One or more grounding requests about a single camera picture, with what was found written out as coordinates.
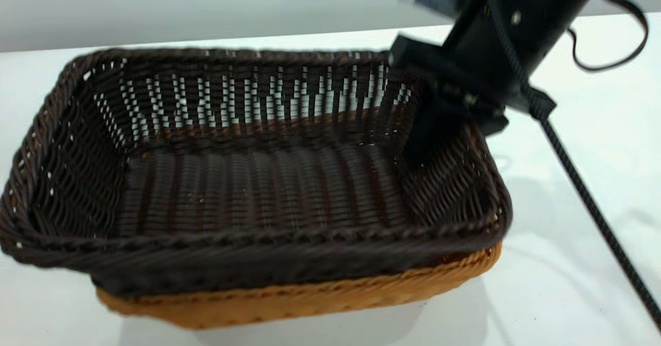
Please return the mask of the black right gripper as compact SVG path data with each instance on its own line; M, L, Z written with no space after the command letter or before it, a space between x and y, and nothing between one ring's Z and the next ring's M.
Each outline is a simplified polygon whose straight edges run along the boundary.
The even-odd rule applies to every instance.
M443 44L397 36L390 66L420 75L431 94L404 146L406 162L426 163L444 137L469 120L483 136L502 132L509 125L506 107L547 122L556 103L529 78L567 26L565 14L478 3L461 14Z

